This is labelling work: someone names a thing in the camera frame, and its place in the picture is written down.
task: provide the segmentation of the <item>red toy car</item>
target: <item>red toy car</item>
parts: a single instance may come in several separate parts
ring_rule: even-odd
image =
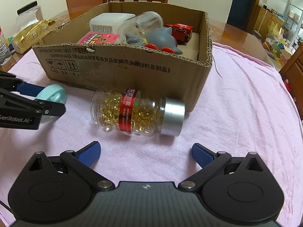
[[[188,43],[191,39],[192,35],[192,26],[183,25],[183,24],[166,24],[166,27],[171,27],[172,30],[172,36],[177,40],[177,42],[183,42]]]

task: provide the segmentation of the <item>gray toy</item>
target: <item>gray toy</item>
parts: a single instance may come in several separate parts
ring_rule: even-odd
[[[143,39],[139,36],[126,33],[126,42],[131,45],[139,45],[139,46],[145,46],[146,43],[144,43]],[[172,36],[172,28],[171,27],[165,27],[165,28],[158,28],[154,29],[151,33],[146,35],[147,43],[154,44],[158,47],[158,49],[162,48],[170,48],[172,49],[176,54],[182,54],[183,52],[177,48],[176,40]]]

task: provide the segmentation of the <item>black lid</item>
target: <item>black lid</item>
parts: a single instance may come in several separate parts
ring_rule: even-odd
[[[34,2],[29,3],[29,4],[25,5],[25,6],[22,7],[22,8],[19,8],[19,9],[17,10],[17,15],[20,15],[21,13],[24,13],[25,11],[27,11],[27,10],[29,10],[29,9],[31,9],[31,8],[33,8],[33,7],[35,7],[35,6],[37,6],[37,5],[38,5],[37,1],[34,1]]]

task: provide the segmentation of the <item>table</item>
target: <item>table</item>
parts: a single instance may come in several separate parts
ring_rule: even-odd
[[[57,14],[54,16],[56,23],[50,28],[55,29],[63,23],[67,23],[71,19],[74,19],[87,11],[84,8],[81,9],[83,10],[73,10],[73,12],[66,10]],[[231,46],[238,51],[272,65],[272,61],[266,54],[261,43],[253,35],[214,19],[209,19],[209,23],[213,42]],[[23,57],[23,55],[24,54],[13,53],[11,59],[5,65],[0,66],[0,70],[5,72],[9,71]]]

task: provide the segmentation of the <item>silver lid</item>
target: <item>silver lid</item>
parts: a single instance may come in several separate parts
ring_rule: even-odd
[[[180,135],[185,114],[184,101],[166,98],[161,134]]]

